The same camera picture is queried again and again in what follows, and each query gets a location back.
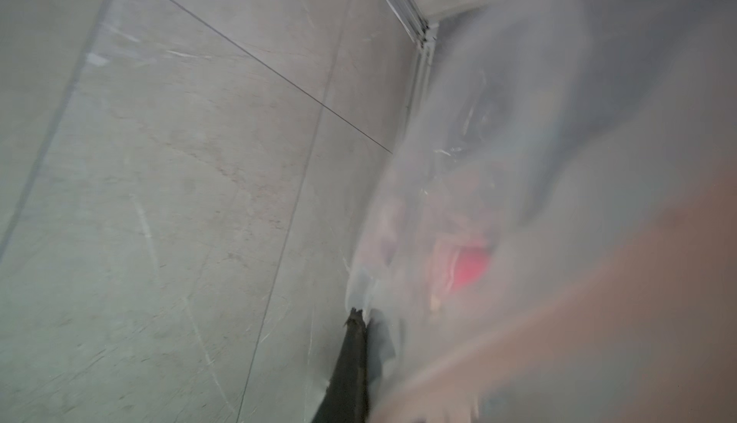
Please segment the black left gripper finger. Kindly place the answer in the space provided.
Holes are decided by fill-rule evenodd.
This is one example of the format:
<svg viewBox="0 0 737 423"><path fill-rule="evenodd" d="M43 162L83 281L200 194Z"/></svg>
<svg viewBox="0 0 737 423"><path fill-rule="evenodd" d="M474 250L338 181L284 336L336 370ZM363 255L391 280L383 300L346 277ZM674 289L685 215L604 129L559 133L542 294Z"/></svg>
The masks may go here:
<svg viewBox="0 0 737 423"><path fill-rule="evenodd" d="M367 385L368 329L363 311L352 308L326 395L313 423L360 423L369 414Z"/></svg>

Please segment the clear pink-print zipper bag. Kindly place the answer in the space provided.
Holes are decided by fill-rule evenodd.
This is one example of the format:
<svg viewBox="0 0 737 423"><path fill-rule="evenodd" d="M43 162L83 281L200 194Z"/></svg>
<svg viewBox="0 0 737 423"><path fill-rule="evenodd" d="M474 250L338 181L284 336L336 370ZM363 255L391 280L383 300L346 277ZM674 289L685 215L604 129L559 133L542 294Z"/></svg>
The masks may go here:
<svg viewBox="0 0 737 423"><path fill-rule="evenodd" d="M736 0L491 0L380 183L373 422L736 418Z"/></svg>

